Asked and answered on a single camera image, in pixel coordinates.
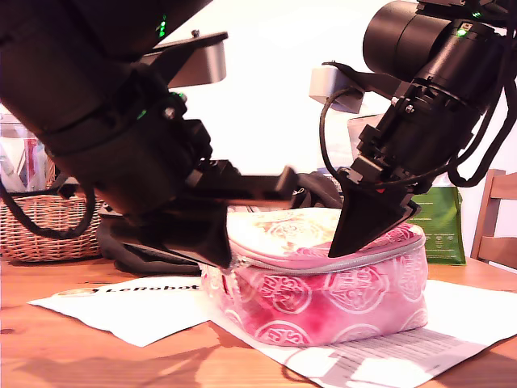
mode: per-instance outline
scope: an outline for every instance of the zipper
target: zipper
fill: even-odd
[[[233,269],[239,267],[253,267],[254,269],[257,268],[258,270],[265,270],[266,272],[281,272],[285,275],[319,275],[322,273],[348,271],[351,269],[365,267],[367,265],[382,263],[383,261],[393,259],[402,253],[416,251],[417,249],[423,247],[425,243],[426,239],[425,237],[422,237],[418,241],[412,242],[411,244],[403,247],[399,247],[394,251],[374,253],[371,255],[359,257],[357,259],[345,259],[337,263],[306,269],[283,268],[276,265],[264,263],[261,260],[251,259],[247,256],[237,255],[236,263],[233,266]]]

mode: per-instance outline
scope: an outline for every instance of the white paper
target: white paper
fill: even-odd
[[[208,320],[199,277],[153,276],[29,302],[143,347]]]
[[[207,306],[210,319],[320,386],[415,387],[517,334],[517,294],[429,280],[429,323],[395,335],[313,348],[262,344]]]

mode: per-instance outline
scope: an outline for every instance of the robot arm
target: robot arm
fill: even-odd
[[[183,119],[182,96],[168,91],[196,51],[226,35],[154,47],[208,2],[2,0],[0,99],[83,186],[89,209],[94,190],[109,204],[104,217],[120,241],[228,267],[226,206],[287,205],[296,175],[241,176],[229,162],[210,161],[207,130]],[[335,172],[346,204],[330,255],[356,251],[418,212],[412,195],[458,158],[502,86],[517,107],[515,75],[506,69],[515,68],[513,13],[501,11],[505,2],[482,3],[493,7],[478,11],[471,0],[388,5],[364,40],[376,73],[339,66],[353,88],[337,102],[365,91],[397,100],[377,128],[364,130],[351,169]],[[472,5],[480,14],[457,20]],[[476,18],[507,27],[509,41]],[[9,204],[1,185],[0,193]]]
[[[207,3],[0,1],[0,98],[77,179],[90,212],[94,190],[109,204],[117,238],[228,267],[226,207],[288,205],[297,177],[288,168],[279,177],[241,176],[211,161],[203,123],[185,120],[185,101],[169,92],[195,53],[227,35],[153,48]]]
[[[323,71],[334,80],[327,82],[332,85],[327,96],[332,96],[326,99],[324,112],[331,104],[357,112],[365,91],[392,100],[380,123],[375,128],[367,125],[360,134],[359,157],[350,169],[334,171],[326,160],[345,196],[331,257],[357,251],[414,216],[419,207],[411,197],[427,192],[437,175],[448,172],[456,186],[473,186],[485,175],[515,123],[517,108],[511,19],[515,12],[509,12],[509,3],[507,9],[498,7],[500,13],[493,14],[479,2],[391,2],[377,12],[364,36],[364,60],[374,74],[324,64]],[[508,35],[500,36],[479,19],[505,25]],[[317,73],[319,82],[322,78]],[[509,115],[478,172],[464,180],[456,168],[479,144],[503,87]],[[322,100],[321,91],[312,94]],[[459,156],[484,114],[476,138]],[[325,155],[324,140],[322,145]]]

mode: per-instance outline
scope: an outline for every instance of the pink pouch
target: pink pouch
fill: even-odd
[[[427,323],[425,236],[402,224],[354,254],[328,251],[339,209],[229,213],[231,270],[201,265],[204,290],[259,341],[340,343]]]

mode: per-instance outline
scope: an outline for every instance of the table surface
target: table surface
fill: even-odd
[[[2,262],[2,387],[155,388],[315,386],[213,323],[138,348],[106,331],[26,302],[134,278],[111,261]],[[430,266],[430,278],[517,292],[517,275],[469,259]],[[516,387],[517,337],[501,341],[422,387]]]

